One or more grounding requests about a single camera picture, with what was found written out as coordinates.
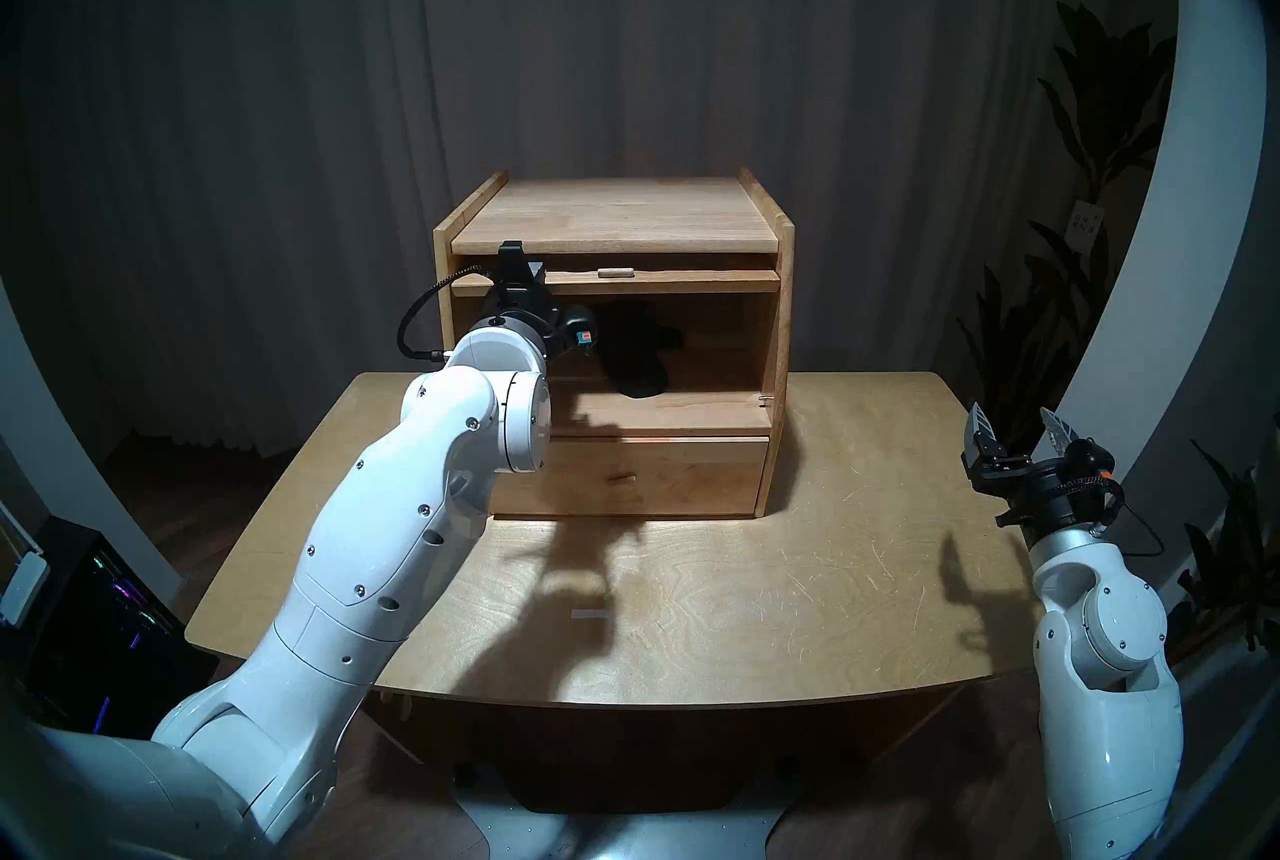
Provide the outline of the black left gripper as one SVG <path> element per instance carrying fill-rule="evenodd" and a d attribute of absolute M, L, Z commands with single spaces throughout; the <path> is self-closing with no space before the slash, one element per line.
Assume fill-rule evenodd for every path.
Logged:
<path fill-rule="evenodd" d="M 584 305 L 561 305 L 534 291 L 492 288 L 485 297 L 485 317 L 503 317 L 506 325 L 521 322 L 541 343 L 544 358 L 563 354 L 593 354 L 602 334 L 596 314 Z"/>

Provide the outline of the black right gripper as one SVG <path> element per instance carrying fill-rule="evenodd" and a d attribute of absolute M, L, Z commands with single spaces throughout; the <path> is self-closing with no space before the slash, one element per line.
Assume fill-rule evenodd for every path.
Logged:
<path fill-rule="evenodd" d="M 998 529 L 1019 527 L 1027 540 L 1070 529 L 1107 529 L 1123 509 L 1123 485 L 1114 477 L 1114 454 L 1094 440 L 1075 440 L 1074 427 L 1053 410 L 1039 415 L 1056 458 L 1033 462 L 1010 456 L 980 404 L 972 404 L 964 427 L 963 462 L 974 491 L 1005 500 Z"/>

